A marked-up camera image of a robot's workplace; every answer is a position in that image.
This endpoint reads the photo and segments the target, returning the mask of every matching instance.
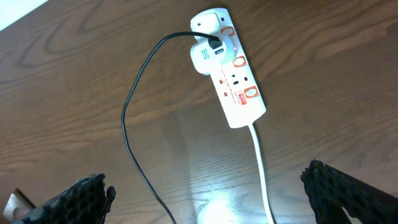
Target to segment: brown wooden surface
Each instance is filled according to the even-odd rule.
[[[50,1],[0,32],[0,208],[107,175],[107,223],[170,223],[124,147],[119,117],[165,35],[228,7],[268,112],[257,122],[278,223],[314,223],[312,159],[398,194],[398,1]],[[179,223],[265,223],[247,128],[229,129],[193,38],[167,42],[127,112],[137,159]]]

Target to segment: charging cable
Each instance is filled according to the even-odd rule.
[[[266,183],[266,172],[264,170],[264,164],[262,163],[260,142],[257,136],[256,128],[254,127],[254,123],[248,125],[251,136],[253,138],[254,150],[256,152],[257,163],[259,165],[259,173],[260,173],[260,183],[261,183],[261,193],[262,193],[262,202],[264,204],[264,208],[266,209],[266,215],[269,224],[274,224],[274,217],[272,217],[271,208],[269,206],[268,193],[267,193],[267,183]]]
[[[139,70],[139,72],[137,74],[136,80],[134,81],[134,84],[132,85],[132,87],[130,89],[130,92],[129,92],[127,98],[126,98],[126,102],[124,102],[123,109],[122,109],[122,116],[121,116],[122,132],[123,132],[123,138],[124,138],[124,143],[125,143],[126,148],[127,148],[127,152],[129,153],[130,158],[133,161],[134,165],[137,167],[138,173],[141,175],[141,177],[144,180],[145,184],[148,186],[149,190],[152,192],[152,194],[154,195],[156,200],[161,204],[161,206],[167,212],[167,214],[169,215],[169,217],[172,220],[173,224],[176,224],[175,219],[173,217],[173,214],[170,212],[169,208],[167,208],[166,204],[162,201],[162,199],[160,199],[160,197],[157,195],[155,189],[150,184],[148,178],[145,176],[144,172],[142,171],[141,167],[139,166],[139,164],[137,162],[137,159],[134,157],[134,154],[132,153],[132,150],[130,148],[129,138],[127,136],[126,124],[125,124],[124,120],[126,118],[126,110],[127,110],[127,106],[129,106],[132,94],[134,93],[134,90],[136,90],[138,81],[139,81],[142,73],[144,72],[146,66],[148,65],[149,61],[154,56],[154,54],[159,49],[159,47],[162,44],[164,44],[164,42],[170,40],[171,38],[180,37],[180,36],[199,36],[199,37],[205,37],[207,39],[214,40],[214,41],[220,41],[220,39],[217,36],[203,34],[203,33],[200,33],[200,32],[176,32],[174,34],[170,34],[170,35],[167,35],[166,37],[164,37],[161,41],[159,41],[159,43],[157,43],[155,45],[155,47],[152,49],[152,51],[150,52],[148,57],[145,59],[145,62],[142,64],[141,69]]]

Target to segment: plug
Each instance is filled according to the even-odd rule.
[[[236,52],[231,37],[216,35],[220,40],[202,40],[191,48],[191,58],[195,69],[204,75],[209,75],[215,67],[224,65],[236,58]]]

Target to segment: extension socket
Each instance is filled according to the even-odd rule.
[[[208,39],[195,36],[198,43],[191,48],[191,58],[196,70],[213,80],[229,126],[240,128],[255,122],[266,106],[228,10],[214,8],[197,14],[191,30],[216,35],[222,41],[214,48]]]

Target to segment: wooden table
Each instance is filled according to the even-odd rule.
[[[170,223],[131,162],[121,108],[149,51],[227,7],[267,103],[257,122],[278,223],[314,223],[318,159],[398,195],[398,1],[50,1],[0,32],[0,203],[40,204],[92,173],[107,223]],[[167,42],[127,111],[132,148],[178,223],[265,223],[248,128],[230,129],[195,41]]]

